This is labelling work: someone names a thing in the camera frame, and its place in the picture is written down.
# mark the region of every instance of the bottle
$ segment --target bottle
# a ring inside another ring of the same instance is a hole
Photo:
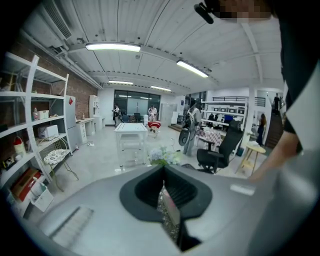
[[[34,110],[33,110],[33,119],[34,119],[34,120],[38,120],[38,110],[37,110],[36,107],[35,107]]]

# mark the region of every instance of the person's arm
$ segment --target person's arm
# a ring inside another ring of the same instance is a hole
[[[249,178],[250,181],[260,180],[265,173],[275,167],[282,166],[289,158],[297,154],[298,136],[294,133],[284,131],[278,144],[272,150],[268,158]]]

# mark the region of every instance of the stool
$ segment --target stool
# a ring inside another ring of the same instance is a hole
[[[239,167],[236,171],[238,171],[240,169],[240,167],[243,168],[244,166],[246,166],[246,167],[252,168],[252,173],[251,173],[251,175],[252,175],[255,171],[258,153],[264,154],[264,153],[266,153],[266,150],[261,146],[252,146],[252,145],[248,145],[248,144],[246,145],[246,147],[248,148],[248,151],[246,152],[241,164],[239,165]],[[251,156],[252,151],[255,151],[254,164],[252,164],[249,161],[249,157]]]

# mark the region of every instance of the ceiling light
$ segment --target ceiling light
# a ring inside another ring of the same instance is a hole
[[[171,91],[170,89],[161,88],[161,87],[157,87],[157,86],[151,86],[150,88],[152,88],[152,89],[158,89],[158,90],[163,90],[163,91],[166,91],[166,92],[170,92],[170,91]]]
[[[114,42],[100,42],[100,43],[87,43],[85,47],[88,50],[124,50],[131,52],[140,52],[140,46],[129,43],[114,43]]]
[[[190,70],[190,71],[198,74],[199,76],[201,76],[203,78],[208,77],[208,75],[205,72],[201,71],[200,69],[195,68],[194,66],[191,66],[190,64],[188,64],[182,60],[178,60],[176,64],[187,69],[187,70]]]
[[[109,81],[109,84],[133,85],[134,83],[133,83],[133,82],[124,82],[124,81],[113,81],[113,80],[110,80],[110,81]]]

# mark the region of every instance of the shelf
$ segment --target shelf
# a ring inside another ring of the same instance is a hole
[[[26,129],[26,128],[27,128],[27,125],[25,123],[9,127],[8,130],[4,130],[4,131],[0,132],[0,138],[3,138],[9,134],[13,134],[15,132],[18,132],[18,131]]]
[[[38,179],[39,182],[43,183],[45,181],[46,177],[44,175],[41,175],[41,177]],[[32,196],[32,193],[29,191],[26,195],[24,201],[16,201],[15,205],[18,208],[19,214],[21,217],[24,216],[29,204],[31,203],[30,197]]]
[[[62,139],[65,136],[67,136],[66,133],[59,133],[58,138]],[[44,150],[45,148],[49,147],[50,145],[52,145],[53,143],[57,142],[58,138],[54,138],[52,140],[47,140],[47,141],[41,142],[41,144],[38,145],[38,151],[40,152],[40,151]]]
[[[32,121],[32,125],[33,125],[33,126],[36,126],[36,125],[39,125],[39,124],[42,124],[42,123],[46,123],[46,122],[50,122],[50,121],[62,119],[62,118],[64,118],[64,117],[65,117],[64,115],[59,115],[59,116],[56,116],[56,117],[49,117],[49,118],[46,118],[46,119],[41,119],[41,120],[37,120],[37,121]]]
[[[6,184],[6,182],[14,175],[24,164],[26,164],[31,158],[35,156],[35,153],[27,153],[23,158],[15,163],[9,170],[3,170],[0,180],[0,189]]]
[[[23,91],[0,91],[0,97],[25,97],[26,93]]]
[[[31,93],[31,101],[49,101],[49,100],[64,100],[63,96],[56,96],[50,94]]]
[[[245,116],[245,114],[221,112],[221,111],[202,110],[201,112],[204,112],[204,113],[217,113],[217,114],[228,115],[228,116],[240,116],[240,117],[244,117]]]
[[[213,123],[213,124],[218,124],[218,125],[222,125],[222,126],[229,126],[229,124],[225,123],[225,122],[211,121],[211,120],[207,120],[207,119],[201,119],[201,121]]]
[[[32,62],[24,58],[21,58],[17,55],[14,55],[11,52],[6,52],[1,71],[9,75],[17,75],[18,73],[23,71],[22,76],[26,78],[28,76],[31,66],[32,66]],[[55,74],[40,66],[36,66],[36,70],[34,73],[34,80],[37,80],[46,84],[52,84],[61,80],[67,81],[65,77]]]

